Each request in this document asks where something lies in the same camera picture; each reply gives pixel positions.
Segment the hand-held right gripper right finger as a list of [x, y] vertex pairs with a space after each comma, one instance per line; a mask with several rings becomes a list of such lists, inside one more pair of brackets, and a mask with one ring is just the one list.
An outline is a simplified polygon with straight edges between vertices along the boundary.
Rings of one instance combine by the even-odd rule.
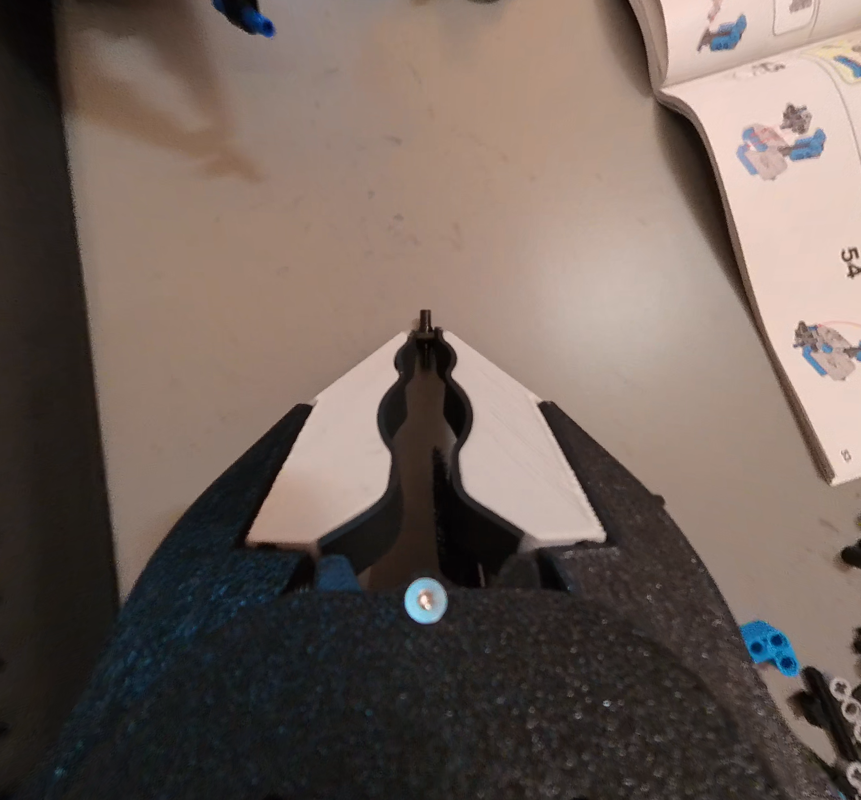
[[511, 559], [604, 546], [606, 529], [557, 440], [541, 397], [450, 332], [436, 331], [450, 453], [434, 463], [444, 578], [486, 587]]

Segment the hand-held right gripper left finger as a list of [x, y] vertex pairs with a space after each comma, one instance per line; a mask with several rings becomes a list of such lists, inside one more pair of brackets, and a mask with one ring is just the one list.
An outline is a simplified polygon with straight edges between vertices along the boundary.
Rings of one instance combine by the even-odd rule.
[[342, 556], [357, 575], [393, 547], [403, 501], [393, 427], [380, 417], [390, 391], [403, 399], [396, 365], [408, 334], [398, 332], [313, 399], [246, 536], [249, 548], [298, 551], [315, 561]]

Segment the grey desk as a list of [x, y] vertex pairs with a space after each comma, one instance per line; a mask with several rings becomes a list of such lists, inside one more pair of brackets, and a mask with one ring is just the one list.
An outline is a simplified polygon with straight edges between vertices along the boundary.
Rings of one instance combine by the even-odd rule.
[[[624, 0], [66, 0], [63, 88], [126, 597], [58, 798], [828, 798], [730, 604], [847, 629], [714, 182]], [[242, 528], [318, 389], [429, 304], [545, 399], [619, 546], [573, 592], [454, 587], [431, 499], [371, 591], [290, 589]]]

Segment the black perforated panel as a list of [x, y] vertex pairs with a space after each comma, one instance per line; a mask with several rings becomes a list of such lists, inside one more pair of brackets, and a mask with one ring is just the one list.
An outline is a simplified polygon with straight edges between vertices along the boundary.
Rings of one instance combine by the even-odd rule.
[[118, 594], [54, 0], [2, 0], [2, 798], [78, 701]]

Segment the light blue brick connector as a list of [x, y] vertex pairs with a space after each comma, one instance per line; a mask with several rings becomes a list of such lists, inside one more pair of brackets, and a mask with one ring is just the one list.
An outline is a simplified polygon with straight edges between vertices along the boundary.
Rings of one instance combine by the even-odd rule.
[[796, 653], [780, 629], [763, 620], [754, 620], [741, 624], [739, 632], [755, 664], [769, 663], [785, 677], [799, 676], [801, 666]]

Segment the open instruction booklet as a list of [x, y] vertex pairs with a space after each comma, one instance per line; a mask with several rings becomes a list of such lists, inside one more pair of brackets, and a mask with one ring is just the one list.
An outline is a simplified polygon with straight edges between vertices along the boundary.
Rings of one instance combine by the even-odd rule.
[[628, 0], [699, 133], [759, 330], [830, 485], [860, 474], [860, 0]]

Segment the pile of small brick pieces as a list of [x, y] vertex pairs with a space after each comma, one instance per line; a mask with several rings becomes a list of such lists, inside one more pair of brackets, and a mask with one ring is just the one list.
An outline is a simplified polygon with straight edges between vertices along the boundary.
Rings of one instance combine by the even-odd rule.
[[818, 763], [834, 784], [837, 798], [860, 797], [859, 683], [803, 666], [801, 687], [791, 696], [792, 710], [809, 725], [822, 730], [834, 751], [834, 762]]

